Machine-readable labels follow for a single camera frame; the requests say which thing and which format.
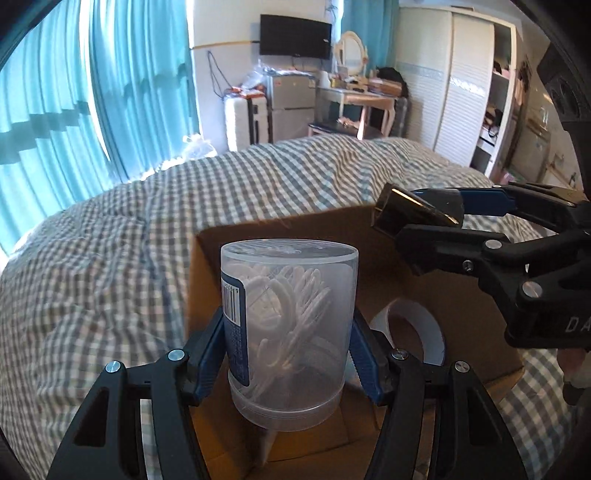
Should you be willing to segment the small black box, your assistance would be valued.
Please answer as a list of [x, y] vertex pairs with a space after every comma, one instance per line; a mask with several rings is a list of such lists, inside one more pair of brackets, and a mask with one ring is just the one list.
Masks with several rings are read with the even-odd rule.
[[387, 183], [374, 207], [372, 227], [392, 238], [408, 225], [461, 227], [464, 201], [457, 189], [408, 191]]

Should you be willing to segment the clear floss pick jar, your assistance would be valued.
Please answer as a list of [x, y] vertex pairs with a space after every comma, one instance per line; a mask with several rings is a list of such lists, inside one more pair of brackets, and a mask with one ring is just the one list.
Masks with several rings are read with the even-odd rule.
[[294, 432], [335, 412], [345, 384], [359, 251], [327, 240], [221, 246], [228, 383], [246, 420]]

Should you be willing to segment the brown cardboard box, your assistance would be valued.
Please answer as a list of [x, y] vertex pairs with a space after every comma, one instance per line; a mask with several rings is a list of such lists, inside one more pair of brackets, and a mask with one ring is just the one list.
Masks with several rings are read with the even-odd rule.
[[523, 479], [489, 394], [520, 358], [456, 274], [414, 280], [368, 206], [193, 241], [187, 368], [213, 479]]

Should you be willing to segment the white tape roll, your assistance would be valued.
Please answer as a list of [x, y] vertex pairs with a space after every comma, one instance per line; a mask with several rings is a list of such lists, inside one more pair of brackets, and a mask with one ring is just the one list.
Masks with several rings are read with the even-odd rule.
[[370, 328], [382, 332], [395, 348], [409, 351], [424, 363], [444, 364], [446, 343], [440, 324], [416, 301], [394, 300], [370, 320]]

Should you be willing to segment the grey checkered bed quilt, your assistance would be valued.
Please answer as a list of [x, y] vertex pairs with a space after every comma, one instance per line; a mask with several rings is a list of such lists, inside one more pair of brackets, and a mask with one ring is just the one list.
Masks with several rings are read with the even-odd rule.
[[[366, 205], [385, 183], [489, 187], [476, 170], [406, 139], [311, 137], [187, 161], [118, 186], [43, 221], [1, 274], [1, 429], [30, 479], [45, 479], [104, 365], [156, 360], [184, 343], [190, 249], [209, 227]], [[565, 449], [579, 412], [562, 398], [552, 350], [522, 352], [500, 411], [530, 479]], [[222, 413], [198, 412], [213, 479], [240, 479], [252, 454], [227, 385]]]

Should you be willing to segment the white sliding wardrobe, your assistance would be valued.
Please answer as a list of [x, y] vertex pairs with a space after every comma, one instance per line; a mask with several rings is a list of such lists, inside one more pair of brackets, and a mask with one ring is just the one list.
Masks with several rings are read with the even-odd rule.
[[492, 176], [511, 133], [516, 25], [460, 7], [404, 6], [394, 46], [409, 89], [407, 138]]

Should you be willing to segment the white dressing table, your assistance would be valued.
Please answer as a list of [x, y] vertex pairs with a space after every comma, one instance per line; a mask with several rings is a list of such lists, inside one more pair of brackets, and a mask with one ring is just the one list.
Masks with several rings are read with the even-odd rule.
[[[400, 82], [380, 78], [369, 79], [369, 90], [322, 88], [317, 89], [317, 100], [326, 100], [339, 104], [339, 118], [335, 122], [315, 122], [308, 127], [308, 135], [315, 133], [339, 133], [353, 135], [359, 140], [366, 138], [386, 138], [390, 136], [396, 119], [396, 100], [402, 97], [403, 86]], [[345, 106], [361, 108], [360, 119], [353, 121], [346, 117]], [[383, 112], [380, 128], [370, 125], [370, 113], [373, 110]]]

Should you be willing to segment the oval vanity mirror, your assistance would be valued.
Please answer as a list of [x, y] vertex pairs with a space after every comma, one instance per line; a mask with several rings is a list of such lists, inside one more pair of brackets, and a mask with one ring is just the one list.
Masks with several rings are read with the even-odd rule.
[[363, 76], [369, 62], [368, 50], [359, 35], [353, 31], [342, 33], [332, 49], [337, 72], [351, 76]]

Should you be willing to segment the silver mini fridge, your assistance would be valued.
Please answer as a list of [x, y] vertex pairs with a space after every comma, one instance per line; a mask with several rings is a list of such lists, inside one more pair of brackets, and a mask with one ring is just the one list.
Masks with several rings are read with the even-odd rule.
[[308, 135], [308, 126], [315, 120], [317, 81], [314, 76], [294, 70], [267, 73], [266, 97], [271, 142]]

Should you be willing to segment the turquoise curtain right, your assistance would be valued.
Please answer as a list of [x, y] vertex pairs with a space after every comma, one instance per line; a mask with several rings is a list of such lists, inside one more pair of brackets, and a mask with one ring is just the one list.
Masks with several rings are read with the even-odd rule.
[[345, 0], [342, 31], [353, 31], [369, 53], [369, 68], [394, 67], [398, 0]]

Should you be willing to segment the turquoise curtain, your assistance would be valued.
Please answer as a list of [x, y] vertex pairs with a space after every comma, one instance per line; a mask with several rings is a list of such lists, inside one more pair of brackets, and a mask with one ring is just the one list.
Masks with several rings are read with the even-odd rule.
[[80, 2], [60, 2], [1, 70], [1, 249], [114, 185], [91, 117]]
[[136, 180], [179, 157], [198, 131], [184, 2], [90, 2], [89, 61], [116, 179]]
[[369, 68], [394, 67], [398, 0], [345, 0], [342, 31], [353, 31], [369, 53]]

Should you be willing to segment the white suitcase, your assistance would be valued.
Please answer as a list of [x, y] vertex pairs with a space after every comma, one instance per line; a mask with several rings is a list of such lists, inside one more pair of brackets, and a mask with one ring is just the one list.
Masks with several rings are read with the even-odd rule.
[[224, 96], [223, 107], [229, 151], [270, 142], [269, 112], [263, 92], [233, 92]]

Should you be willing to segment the clear plastic bag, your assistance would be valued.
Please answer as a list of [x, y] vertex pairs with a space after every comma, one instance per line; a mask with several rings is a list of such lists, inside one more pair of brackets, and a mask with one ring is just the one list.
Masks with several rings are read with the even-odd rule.
[[184, 161], [212, 158], [217, 155], [214, 145], [198, 133], [183, 136], [182, 141], [184, 148], [181, 157]]

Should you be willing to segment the turquoise curtain left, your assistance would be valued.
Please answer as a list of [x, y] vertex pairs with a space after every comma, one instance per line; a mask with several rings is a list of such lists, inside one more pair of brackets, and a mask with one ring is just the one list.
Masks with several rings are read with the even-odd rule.
[[60, 2], [1, 70], [1, 249], [114, 185], [91, 117], [80, 2]]

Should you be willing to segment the turquoise curtain middle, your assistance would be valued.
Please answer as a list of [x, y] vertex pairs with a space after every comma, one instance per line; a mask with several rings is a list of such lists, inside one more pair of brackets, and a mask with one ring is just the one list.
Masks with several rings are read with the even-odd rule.
[[90, 2], [89, 61], [116, 179], [136, 180], [179, 157], [198, 131], [184, 2]]

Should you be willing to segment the black wall television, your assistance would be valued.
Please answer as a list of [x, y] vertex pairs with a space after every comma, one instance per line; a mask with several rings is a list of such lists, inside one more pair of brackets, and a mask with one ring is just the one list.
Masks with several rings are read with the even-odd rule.
[[329, 60], [331, 51], [331, 24], [300, 17], [260, 15], [260, 55]]

